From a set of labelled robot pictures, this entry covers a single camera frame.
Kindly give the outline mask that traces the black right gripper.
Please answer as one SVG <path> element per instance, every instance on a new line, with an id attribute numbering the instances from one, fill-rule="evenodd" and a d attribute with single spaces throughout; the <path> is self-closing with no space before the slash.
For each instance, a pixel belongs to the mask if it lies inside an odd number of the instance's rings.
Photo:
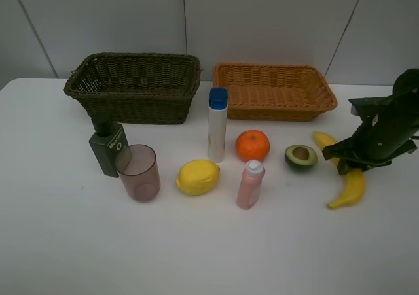
<path id="1" fill-rule="evenodd" d="M 383 104 L 381 101 L 378 98 L 377 114 L 362 119 L 352 137 L 339 142 L 328 137 L 323 143 L 325 160 L 340 159 L 337 165 L 339 175 L 355 169 L 365 172 L 387 166 L 394 158 L 412 154 L 418 149 L 412 139 L 418 131 L 418 100 L 399 98 Z"/>

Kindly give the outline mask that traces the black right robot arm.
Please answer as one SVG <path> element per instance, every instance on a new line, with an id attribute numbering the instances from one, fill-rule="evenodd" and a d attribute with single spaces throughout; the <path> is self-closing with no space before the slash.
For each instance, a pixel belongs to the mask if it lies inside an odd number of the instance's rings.
<path id="1" fill-rule="evenodd" d="M 362 123 L 354 134 L 323 149 L 326 160 L 338 159 L 337 170 L 345 175 L 388 166 L 392 160 L 418 147 L 418 70 L 408 69 L 393 85 L 388 97 L 350 99 L 351 113 Z"/>

